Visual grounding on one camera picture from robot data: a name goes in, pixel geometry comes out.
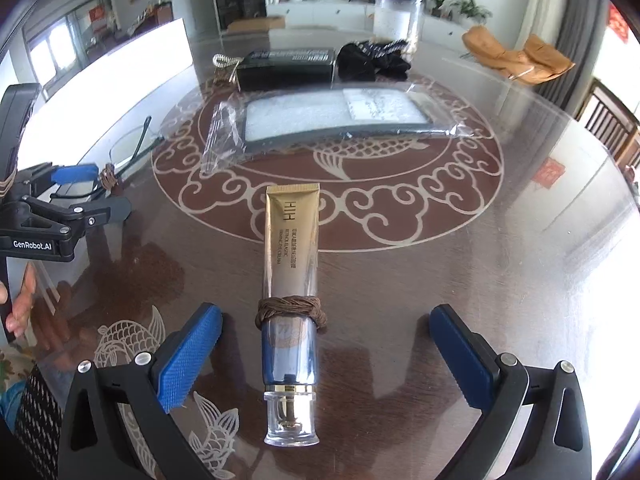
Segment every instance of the potted plant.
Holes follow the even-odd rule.
[[[458,12],[458,23],[463,27],[484,25],[494,14],[486,7],[479,6],[475,0],[453,0],[451,7]]]
[[[442,6],[444,5],[445,0],[431,0],[433,2],[433,8],[431,9],[431,15],[434,18],[442,17]]]

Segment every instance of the screw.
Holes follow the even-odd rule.
[[[568,374],[574,373],[574,366],[569,361],[560,361],[560,367]]]
[[[518,363],[516,356],[508,352],[500,355],[500,361],[502,361],[502,364],[505,364],[507,366],[515,366]]]
[[[134,359],[137,365],[144,366],[151,362],[151,354],[149,352],[140,352]]]
[[[82,362],[78,365],[78,371],[79,371],[81,374],[85,374],[85,373],[87,373],[90,369],[91,369],[91,361],[82,361]]]

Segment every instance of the blue gripper pad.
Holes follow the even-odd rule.
[[[183,339],[158,373],[158,401],[165,413],[182,405],[221,332],[222,312],[207,303],[200,306],[177,334]]]
[[[429,332],[468,405],[483,412],[490,410],[494,405],[494,381],[467,338],[471,332],[465,337],[442,305],[431,311]]]
[[[76,166],[62,166],[51,174],[51,181],[63,186],[76,182],[93,182],[98,180],[98,166],[95,164],[78,164]]]

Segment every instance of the cosmetic tube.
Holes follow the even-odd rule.
[[[267,188],[264,298],[316,295],[319,197],[319,184]],[[268,419],[264,441],[280,447],[317,444],[316,324],[303,314],[277,314],[261,330]]]

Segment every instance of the black box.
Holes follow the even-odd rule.
[[[334,65],[332,48],[254,50],[238,65],[238,82],[243,92],[330,85]]]

